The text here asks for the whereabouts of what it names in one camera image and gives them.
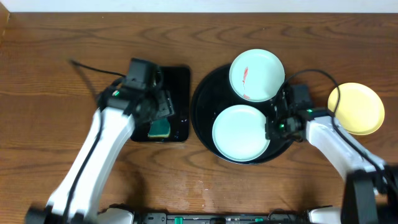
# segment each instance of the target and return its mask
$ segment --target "plate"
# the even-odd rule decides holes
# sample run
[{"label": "plate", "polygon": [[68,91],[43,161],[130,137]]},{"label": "plate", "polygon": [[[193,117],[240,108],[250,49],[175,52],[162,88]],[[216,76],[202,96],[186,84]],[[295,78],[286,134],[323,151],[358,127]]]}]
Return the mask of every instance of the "plate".
[{"label": "plate", "polygon": [[278,92],[285,80],[282,62],[261,49],[241,53],[231,65],[229,82],[238,96],[251,102],[263,102]]},{"label": "plate", "polygon": [[259,157],[267,149],[266,117],[248,105],[226,108],[213,125],[213,141],[225,157],[246,162]]},{"label": "plate", "polygon": [[[341,98],[336,117],[351,134],[371,134],[384,121],[384,105],[380,97],[369,87],[359,83],[339,86]],[[330,93],[328,108],[333,111],[337,101],[337,88]]]}]

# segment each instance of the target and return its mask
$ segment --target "white plate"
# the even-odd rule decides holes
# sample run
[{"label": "white plate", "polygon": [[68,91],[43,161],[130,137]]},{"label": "white plate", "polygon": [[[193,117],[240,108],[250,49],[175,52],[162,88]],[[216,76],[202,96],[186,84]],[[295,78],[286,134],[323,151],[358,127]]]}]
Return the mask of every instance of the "white plate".
[{"label": "white plate", "polygon": [[273,53],[261,49],[241,53],[229,70],[232,89],[251,102],[271,99],[284,80],[285,70],[280,60]]},{"label": "white plate", "polygon": [[251,161],[264,153],[269,145],[266,139],[266,117],[248,105],[226,108],[214,122],[213,141],[228,159]]}]

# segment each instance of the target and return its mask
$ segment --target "black tray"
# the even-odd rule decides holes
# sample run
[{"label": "black tray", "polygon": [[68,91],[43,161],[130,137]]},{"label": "black tray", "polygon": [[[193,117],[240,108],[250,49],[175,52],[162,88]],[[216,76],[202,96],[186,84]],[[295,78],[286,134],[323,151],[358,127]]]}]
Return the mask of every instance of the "black tray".
[{"label": "black tray", "polygon": [[131,140],[136,142],[183,142],[189,132],[189,93],[191,71],[189,67],[161,67],[164,73],[164,89],[172,99],[175,114],[169,116],[170,135],[166,138],[148,138],[150,123],[135,128]]},{"label": "black tray", "polygon": [[229,84],[229,68],[224,65],[212,71],[198,85],[192,97],[192,125],[200,141],[218,157],[237,164],[258,164],[270,161],[281,155],[293,143],[291,140],[271,139],[267,150],[261,156],[246,162],[228,159],[216,148],[213,137],[213,123],[217,116],[233,105],[249,105],[264,113],[269,120],[275,118],[274,99],[261,103],[253,103],[238,96]]}]

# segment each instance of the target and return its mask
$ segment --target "black round tray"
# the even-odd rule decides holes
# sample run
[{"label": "black round tray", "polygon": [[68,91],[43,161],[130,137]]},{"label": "black round tray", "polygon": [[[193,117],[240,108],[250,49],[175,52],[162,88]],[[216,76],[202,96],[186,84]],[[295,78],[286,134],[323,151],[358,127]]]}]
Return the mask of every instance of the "black round tray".
[{"label": "black round tray", "polygon": [[233,105],[249,105],[264,113],[269,120],[275,118],[273,99],[253,103],[238,96],[229,84],[229,68],[224,65],[212,71],[198,85],[192,97],[192,125],[200,141],[218,157],[237,164],[259,164],[281,155],[293,143],[291,140],[271,139],[267,150],[261,156],[246,162],[238,162],[222,155],[213,142],[213,123],[217,116]]}]

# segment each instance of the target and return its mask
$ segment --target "cable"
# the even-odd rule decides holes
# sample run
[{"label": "cable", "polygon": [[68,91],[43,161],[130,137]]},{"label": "cable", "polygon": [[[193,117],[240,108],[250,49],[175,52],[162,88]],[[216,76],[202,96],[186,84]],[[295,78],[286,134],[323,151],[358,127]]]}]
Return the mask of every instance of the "cable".
[{"label": "cable", "polygon": [[[80,67],[87,68],[87,69],[90,69],[90,70],[94,70],[96,72],[102,72],[102,73],[107,73],[107,74],[111,74],[111,75],[119,75],[119,76],[125,77],[125,75],[122,75],[122,74],[119,74],[119,73],[116,73],[116,72],[109,72],[109,71],[105,71],[105,70],[92,68],[92,67],[83,65],[83,64],[81,64],[79,62],[76,62],[74,60],[70,60],[70,63],[72,65],[72,67],[75,69],[75,71],[77,72],[77,74],[79,74],[80,78],[86,83],[86,86],[88,87],[89,91],[91,92],[91,95],[92,95],[94,101],[96,102],[96,105],[98,105],[98,104],[97,104],[97,101],[96,101],[95,89],[94,89],[93,85],[91,84],[90,80],[87,78],[87,76],[80,69]],[[120,83],[122,80],[123,80],[123,78],[118,78],[117,80],[115,80],[113,82],[113,84],[114,85],[118,85],[118,83]],[[75,180],[73,180],[72,186],[70,187],[69,194],[68,194],[68,199],[67,199],[67,204],[65,206],[65,210],[63,211],[63,215],[62,215],[63,224],[66,224],[67,221],[68,221],[70,204],[72,202],[73,195],[74,195],[76,187],[77,187],[77,183],[78,183],[79,178],[80,178],[81,174],[83,173],[83,171],[84,171],[84,169],[85,169],[85,167],[86,167],[86,165],[87,165],[92,153],[94,152],[95,147],[97,146],[98,142],[101,139],[103,125],[104,125],[104,118],[103,118],[102,113],[99,113],[99,129],[98,129],[98,133],[97,133],[97,135],[95,137],[93,145],[91,146],[90,150],[88,151],[88,154],[87,154],[85,160],[81,164],[81,167],[79,168],[79,171],[76,174]]]},{"label": "cable", "polygon": [[306,69],[306,70],[299,71],[299,72],[293,74],[291,77],[288,77],[288,79],[286,79],[286,81],[283,82],[283,84],[280,86],[278,92],[276,93],[276,94],[277,94],[276,96],[278,97],[278,95],[280,94],[280,91],[283,89],[284,85],[285,85],[289,80],[291,80],[293,77],[296,77],[297,75],[300,75],[300,74],[305,73],[305,72],[318,72],[318,73],[321,73],[322,75],[328,77],[328,78],[335,84],[335,87],[337,88],[337,93],[338,93],[338,94],[337,94],[336,106],[335,106],[335,109],[333,110],[332,115],[331,115],[331,123],[332,123],[333,129],[334,129],[334,130],[337,132],[337,134],[338,134],[344,141],[346,141],[347,144],[349,144],[361,157],[363,157],[363,158],[364,158],[365,160],[367,160],[372,166],[374,166],[376,172],[379,173],[379,175],[381,175],[382,177],[385,178],[385,180],[386,180],[386,182],[387,182],[387,185],[394,191],[394,193],[395,193],[396,195],[398,195],[398,188],[397,188],[397,186],[395,185],[395,183],[394,183],[385,173],[383,173],[383,171],[382,171],[382,170],[380,169],[380,167],[376,164],[376,162],[374,162],[365,152],[363,152],[363,151],[360,150],[358,147],[356,147],[356,146],[355,146],[349,139],[347,139],[346,136],[344,136],[344,134],[338,129],[338,126],[337,126],[336,123],[335,123],[335,117],[336,117],[336,112],[337,112],[337,109],[338,109],[338,105],[339,105],[339,103],[340,103],[340,97],[341,97],[341,95],[340,95],[340,88],[339,88],[339,85],[338,85],[338,83],[336,82],[336,80],[335,80],[330,74],[328,74],[327,72],[325,72],[325,71],[323,71],[323,70],[319,70],[319,69]]},{"label": "cable", "polygon": [[120,76],[120,77],[126,77],[125,75],[120,74],[120,73],[118,73],[118,72],[110,72],[110,71],[106,71],[106,70],[101,70],[101,69],[93,68],[93,67],[90,67],[90,66],[87,66],[87,65],[83,65],[82,63],[77,62],[77,61],[72,60],[72,59],[70,60],[70,62],[71,62],[72,65],[74,65],[74,66],[80,66],[80,67],[83,67],[83,68],[90,69],[90,70],[92,70],[92,71],[107,73],[107,74],[111,74],[111,75],[118,75],[118,76]]},{"label": "cable", "polygon": [[290,216],[289,216],[289,214],[285,211],[285,210],[283,210],[283,209],[281,209],[281,208],[275,208],[272,212],[270,212],[270,214],[268,214],[268,221],[271,221],[271,216],[274,214],[274,212],[276,212],[276,211],[282,211],[282,212],[284,212],[285,213],[285,215],[287,215],[287,218],[289,219],[289,222],[292,222],[292,219],[290,218]]}]

